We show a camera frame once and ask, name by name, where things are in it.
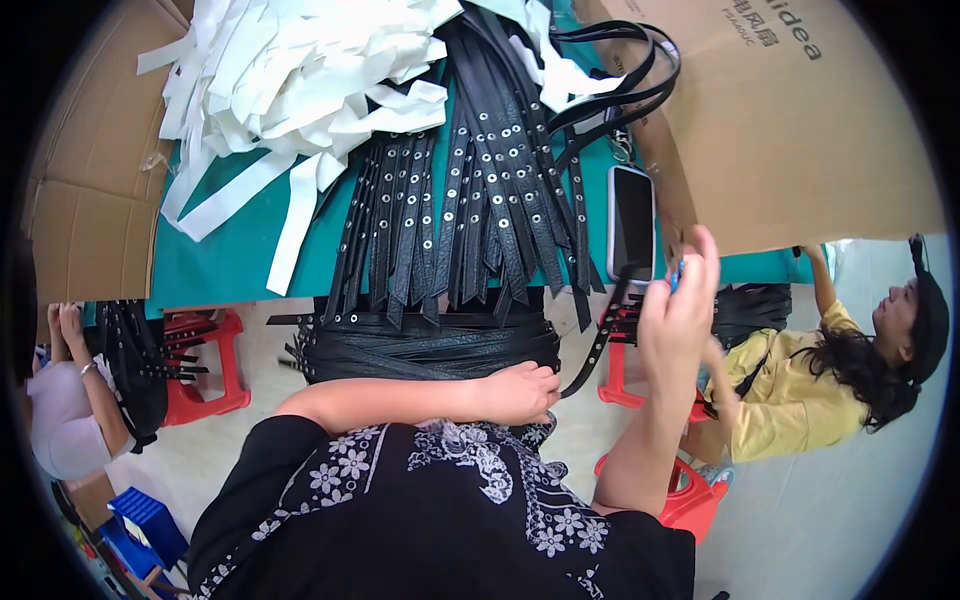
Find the green table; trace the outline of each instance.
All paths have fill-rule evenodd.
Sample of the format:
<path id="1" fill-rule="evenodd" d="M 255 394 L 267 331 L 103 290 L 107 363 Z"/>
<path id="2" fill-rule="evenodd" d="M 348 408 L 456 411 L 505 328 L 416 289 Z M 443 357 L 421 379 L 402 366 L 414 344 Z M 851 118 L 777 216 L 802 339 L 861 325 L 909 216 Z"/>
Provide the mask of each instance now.
<path id="1" fill-rule="evenodd" d="M 572 29 L 568 13 L 558 12 L 557 22 Z M 564 54 L 586 65 L 600 64 L 589 44 L 568 45 Z M 447 117 L 452 108 L 447 103 Z M 449 123 L 443 125 L 434 152 L 433 172 L 445 172 Z M 555 156 L 563 146 L 558 137 L 554 144 Z M 190 197 L 182 214 L 186 214 L 208 198 L 248 166 L 256 162 L 266 150 L 254 150 L 241 155 L 217 158 Z M 609 144 L 598 140 L 583 150 L 580 156 L 587 204 L 589 253 L 606 282 L 607 253 L 607 172 L 616 164 Z M 179 154 L 174 152 L 171 162 L 176 164 Z M 351 164 L 344 173 L 345 181 L 356 179 L 359 165 Z M 434 177 L 434 198 L 444 195 L 444 178 Z M 172 176 L 168 176 L 164 194 Z M 288 298 L 325 296 L 329 293 L 336 260 L 336 246 L 340 241 L 347 214 L 352 185 L 338 186 L 324 202 L 323 215 L 307 231 L 294 270 Z M 271 300 L 280 298 L 266 289 L 267 276 L 274 258 L 276 241 L 286 218 L 290 198 L 290 183 L 282 175 L 254 196 L 226 223 L 210 233 L 200 243 L 194 243 L 185 233 L 174 229 L 160 217 L 156 226 L 154 278 L 151 297 L 147 300 L 147 314 L 155 317 L 164 308 L 203 306 Z M 434 203 L 434 221 L 439 223 L 442 203 Z M 655 223 L 660 239 L 660 224 Z M 665 265 L 660 244 L 657 244 L 655 276 L 663 276 Z M 809 263 L 798 266 L 790 250 L 728 256 L 721 260 L 721 282 L 746 281 L 766 283 L 812 282 Z M 543 285 L 537 273 L 533 285 Z"/>

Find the white fabric strip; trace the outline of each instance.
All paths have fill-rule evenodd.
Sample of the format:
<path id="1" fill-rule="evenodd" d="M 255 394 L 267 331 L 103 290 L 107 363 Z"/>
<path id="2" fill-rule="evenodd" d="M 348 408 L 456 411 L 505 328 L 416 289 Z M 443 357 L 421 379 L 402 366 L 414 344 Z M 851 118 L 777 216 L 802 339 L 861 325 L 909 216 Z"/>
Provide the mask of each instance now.
<path id="1" fill-rule="evenodd" d="M 314 155 L 290 170 L 290 205 L 267 277 L 267 289 L 281 296 L 287 295 L 303 238 L 317 206 L 317 171 L 321 156 L 328 155 Z"/>

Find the cardboard box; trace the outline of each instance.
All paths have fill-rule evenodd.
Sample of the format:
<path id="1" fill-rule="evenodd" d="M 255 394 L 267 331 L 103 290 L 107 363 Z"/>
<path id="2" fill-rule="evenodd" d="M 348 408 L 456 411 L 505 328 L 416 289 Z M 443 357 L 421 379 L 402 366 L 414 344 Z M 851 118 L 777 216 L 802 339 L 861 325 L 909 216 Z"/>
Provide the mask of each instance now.
<path id="1" fill-rule="evenodd" d="M 945 231 L 910 107 L 838 0 L 573 5 L 584 24 L 655 25 L 681 52 L 673 95 L 633 125 L 665 243 L 694 223 L 724 255 Z M 595 43 L 617 75 L 647 51 L 638 41 Z M 648 81 L 667 66 L 658 56 Z"/>
<path id="2" fill-rule="evenodd" d="M 38 136 L 22 222 L 34 240 L 41 314 L 50 302 L 150 295 L 166 172 L 142 167 L 172 146 L 157 139 L 167 72 L 137 77 L 136 57 L 182 37 L 186 22 L 172 0 L 114 3 L 62 78 Z"/>

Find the hand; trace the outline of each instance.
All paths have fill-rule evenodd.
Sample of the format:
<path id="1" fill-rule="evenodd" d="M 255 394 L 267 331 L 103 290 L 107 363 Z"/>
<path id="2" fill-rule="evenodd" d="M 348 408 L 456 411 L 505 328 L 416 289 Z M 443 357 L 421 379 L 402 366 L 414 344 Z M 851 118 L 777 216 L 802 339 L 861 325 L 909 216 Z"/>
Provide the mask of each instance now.
<path id="1" fill-rule="evenodd" d="M 71 352 L 84 343 L 84 322 L 75 304 L 60 305 L 60 331 Z"/>
<path id="2" fill-rule="evenodd" d="M 649 401 L 680 402 L 689 411 L 700 359 L 713 325 L 713 298 L 720 280 L 720 258 L 707 228 L 695 226 L 693 246 L 684 249 L 684 273 L 676 293 L 657 280 L 647 286 L 640 310 L 637 347 L 647 373 Z"/>
<path id="3" fill-rule="evenodd" d="M 47 324 L 50 325 L 50 335 L 60 333 L 60 305 L 57 303 L 47 306 Z"/>
<path id="4" fill-rule="evenodd" d="M 480 379 L 471 379 L 474 420 L 498 425 L 550 422 L 546 411 L 560 399 L 560 376 L 528 360 Z"/>
<path id="5" fill-rule="evenodd" d="M 824 249 L 821 248 L 820 244 L 812 244 L 810 246 L 800 246 L 801 252 L 807 255 L 810 260 L 826 260 L 824 258 Z"/>

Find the smartphone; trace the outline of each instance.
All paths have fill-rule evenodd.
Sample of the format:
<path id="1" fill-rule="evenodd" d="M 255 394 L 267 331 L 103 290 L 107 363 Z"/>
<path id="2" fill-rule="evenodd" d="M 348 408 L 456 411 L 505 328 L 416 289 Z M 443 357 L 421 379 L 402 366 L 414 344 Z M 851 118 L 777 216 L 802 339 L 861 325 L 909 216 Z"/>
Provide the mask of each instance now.
<path id="1" fill-rule="evenodd" d="M 654 277 L 657 235 L 654 183 L 635 167 L 616 165 L 607 175 L 607 273 L 614 281 L 629 264 L 640 265 L 631 282 L 646 285 Z"/>

